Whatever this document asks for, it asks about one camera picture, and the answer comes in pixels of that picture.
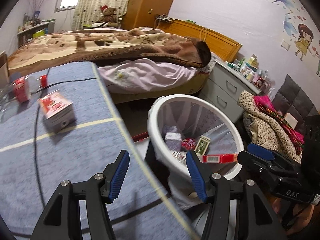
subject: drawer handle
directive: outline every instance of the drawer handle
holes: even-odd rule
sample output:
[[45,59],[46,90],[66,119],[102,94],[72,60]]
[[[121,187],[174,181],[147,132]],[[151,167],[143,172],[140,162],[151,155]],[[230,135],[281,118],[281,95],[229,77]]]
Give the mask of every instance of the drawer handle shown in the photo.
[[228,81],[228,80],[226,80],[226,83],[227,83],[227,86],[228,86],[228,83],[231,85],[231,86],[233,86],[236,90],[235,90],[235,93],[237,92],[237,87],[235,86],[235,85],[233,85],[233,84],[231,84],[231,82],[230,81]]
[[226,105],[224,106],[224,108],[227,107],[228,102],[224,101],[221,97],[217,96],[218,99],[220,99],[222,102],[224,102]]

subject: gray chair cushion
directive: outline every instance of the gray chair cushion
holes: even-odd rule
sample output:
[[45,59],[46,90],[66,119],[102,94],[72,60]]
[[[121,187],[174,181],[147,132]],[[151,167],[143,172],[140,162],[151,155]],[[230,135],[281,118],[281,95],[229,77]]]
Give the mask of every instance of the gray chair cushion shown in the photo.
[[318,111],[306,93],[293,79],[287,75],[284,83],[272,101],[274,108],[283,115],[287,112],[297,119],[295,130],[304,135],[304,119],[307,116],[318,115]]

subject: wooden headboard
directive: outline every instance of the wooden headboard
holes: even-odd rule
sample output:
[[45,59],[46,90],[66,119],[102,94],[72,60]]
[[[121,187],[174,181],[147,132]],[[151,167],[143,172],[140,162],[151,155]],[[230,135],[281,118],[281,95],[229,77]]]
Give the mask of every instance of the wooden headboard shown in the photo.
[[240,43],[228,38],[225,35],[210,29],[205,31],[202,26],[181,20],[174,20],[170,23],[161,21],[159,28],[166,33],[172,33],[182,37],[189,36],[195,38],[199,38],[199,34],[202,30],[201,39],[204,39],[206,33],[205,42],[207,43],[210,51],[219,56],[223,61],[233,62],[236,54],[242,46]]

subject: white wall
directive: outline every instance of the white wall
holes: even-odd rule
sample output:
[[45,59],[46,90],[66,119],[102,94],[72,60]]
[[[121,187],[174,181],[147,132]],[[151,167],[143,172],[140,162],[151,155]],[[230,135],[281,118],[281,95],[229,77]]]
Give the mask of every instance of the white wall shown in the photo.
[[19,0],[0,28],[0,51],[11,55],[18,49],[18,28],[23,24],[24,14],[31,15],[28,0]]
[[[314,34],[310,48],[320,54],[320,33],[309,14],[301,9],[298,0],[288,0],[293,8],[275,0],[174,0],[169,12],[171,18],[192,20],[196,24],[222,33],[243,46],[240,53],[245,57],[258,56],[259,68],[269,71],[278,90],[286,74],[306,92],[317,109],[320,109],[320,77],[316,75],[319,58],[308,51],[303,61],[295,55],[294,41],[299,34],[289,36],[283,27],[285,16],[298,30],[298,25],[307,25]],[[303,17],[299,20],[293,16]],[[280,47],[285,39],[291,47],[289,51]]]
[[54,32],[62,30],[71,31],[73,21],[73,10],[54,12],[57,0],[45,0],[40,9],[39,17],[43,20],[56,19]]

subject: yellow stripe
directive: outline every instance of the yellow stripe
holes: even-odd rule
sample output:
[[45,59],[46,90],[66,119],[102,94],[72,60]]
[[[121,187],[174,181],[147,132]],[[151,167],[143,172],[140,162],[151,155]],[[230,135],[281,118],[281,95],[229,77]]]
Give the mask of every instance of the yellow stripe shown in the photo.
[[[58,134],[69,132],[69,131],[72,131],[72,130],[75,130],[75,129],[79,129],[79,128],[92,126],[92,125],[95,125],[95,124],[106,123],[106,122],[111,122],[111,121],[119,121],[119,120],[121,120],[121,118],[115,117],[115,118],[107,118],[107,119],[97,120],[97,121],[93,121],[93,122],[81,123],[81,124],[78,124],[78,125],[75,125],[75,126],[67,127],[65,129],[61,130],[60,132],[58,132]],[[46,133],[46,134],[40,135],[40,136],[38,136],[36,138],[36,141],[40,141],[40,140],[42,140],[44,138],[53,136],[55,134],[56,133]],[[7,150],[15,149],[15,148],[18,148],[18,147],[21,147],[21,146],[24,146],[24,145],[27,145],[27,144],[30,144],[30,143],[33,143],[33,138],[29,139],[29,140],[25,140],[25,141],[20,142],[20,143],[16,143],[16,144],[12,144],[12,145],[3,147],[3,148],[0,149],[0,153],[4,152],[4,151],[7,151]]]
[[[114,118],[117,118],[117,115],[113,109],[113,103],[111,103],[109,101],[109,98],[105,92],[105,89],[101,83],[99,74],[97,72],[97,69],[94,65],[92,65],[92,69],[94,72],[94,75],[97,78],[97,82],[99,84],[101,93],[103,94],[103,97],[107,103],[107,106],[111,112],[111,115]],[[183,228],[188,232],[188,234],[192,237],[192,239],[194,240],[200,240],[199,236],[196,234],[196,232],[188,225],[188,223],[180,216],[180,214],[177,212],[177,210],[174,208],[174,206],[172,205],[172,203],[169,201],[169,199],[166,197],[166,195],[164,194],[164,192],[159,188],[157,182],[155,181],[155,179],[153,178],[153,176],[151,175],[149,169],[147,168],[146,164],[143,162],[143,160],[140,158],[140,156],[137,154],[136,150],[135,150],[135,146],[132,143],[132,139],[130,137],[127,136],[127,133],[125,132],[125,130],[123,129],[123,126],[121,125],[121,119],[117,119],[116,120],[116,124],[119,128],[119,130],[121,131],[122,135],[125,138],[125,141],[127,142],[129,149],[130,149],[130,153],[133,153],[133,156],[135,157],[136,161],[138,162],[140,168],[142,169],[143,173],[145,174],[145,176],[147,177],[147,179],[149,180],[150,184],[152,185],[152,187],[156,190],[158,196],[161,198],[161,200],[163,201],[163,203],[167,206],[167,208],[169,209],[169,211],[171,211],[171,213],[174,215],[174,217],[177,219],[177,221],[183,226]]]

